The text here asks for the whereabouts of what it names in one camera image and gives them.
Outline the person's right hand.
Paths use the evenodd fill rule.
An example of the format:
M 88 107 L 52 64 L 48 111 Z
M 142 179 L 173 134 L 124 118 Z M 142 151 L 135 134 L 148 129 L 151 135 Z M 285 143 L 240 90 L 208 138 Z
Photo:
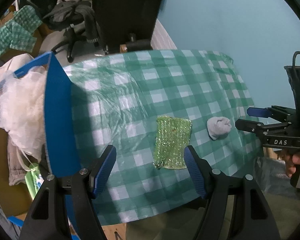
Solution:
M 286 175 L 290 178 L 296 172 L 296 166 L 300 165 L 300 152 L 294 154 L 288 150 L 283 150 L 284 161 L 286 165 Z

